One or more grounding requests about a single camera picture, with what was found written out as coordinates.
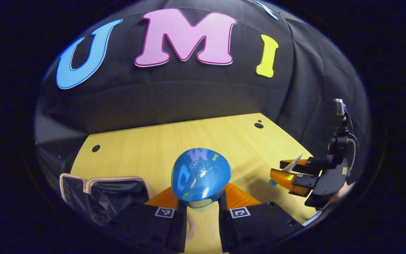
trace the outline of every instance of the table hole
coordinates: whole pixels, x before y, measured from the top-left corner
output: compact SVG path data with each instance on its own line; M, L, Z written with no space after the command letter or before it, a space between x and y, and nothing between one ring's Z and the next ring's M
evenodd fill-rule
M96 146L94 146L93 148L92 148L92 152L96 152L96 151L98 151L98 150L100 150L100 145L96 145Z

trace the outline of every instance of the blue letter u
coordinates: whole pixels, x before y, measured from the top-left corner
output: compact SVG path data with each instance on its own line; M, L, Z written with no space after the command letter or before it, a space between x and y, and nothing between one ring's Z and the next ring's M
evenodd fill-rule
M100 67L106 54L107 41L111 30L121 21L122 19L118 19L109 22L92 32L92 35L95 35L95 37L90 46L90 53L87 61L81 67L72 69L71 59L73 58L76 46L84 40L84 37L74 42L61 54L56 74L56 82L59 88L69 89L81 84Z

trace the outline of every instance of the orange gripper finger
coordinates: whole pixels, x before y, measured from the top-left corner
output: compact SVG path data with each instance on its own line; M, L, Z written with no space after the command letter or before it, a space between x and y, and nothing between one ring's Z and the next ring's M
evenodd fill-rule
M292 185L293 180L297 177L294 173L283 172L277 169L270 169L270 177L275 183L288 189L291 193L297 193L299 195L306 195L308 188Z
M231 183L228 183L227 186L225 186L225 195L227 196L227 209L261 204L260 201L257 201L255 198Z
M154 196L149 201L145 202L146 205L164 207L169 209L178 209L178 198L172 191L172 187L163 190L158 195Z

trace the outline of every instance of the blue cup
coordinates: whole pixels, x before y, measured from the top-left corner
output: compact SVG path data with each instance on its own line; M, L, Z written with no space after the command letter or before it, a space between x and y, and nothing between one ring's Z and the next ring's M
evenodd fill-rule
M231 178L231 167L221 154L206 148L182 153L173 166L172 190L192 208L217 201Z

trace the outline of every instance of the fisheye lens view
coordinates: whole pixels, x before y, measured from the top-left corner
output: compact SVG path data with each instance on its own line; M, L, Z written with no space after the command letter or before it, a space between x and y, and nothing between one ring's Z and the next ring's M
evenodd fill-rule
M124 5L76 34L38 85L47 188L132 250L271 253L377 170L356 67L267 1Z

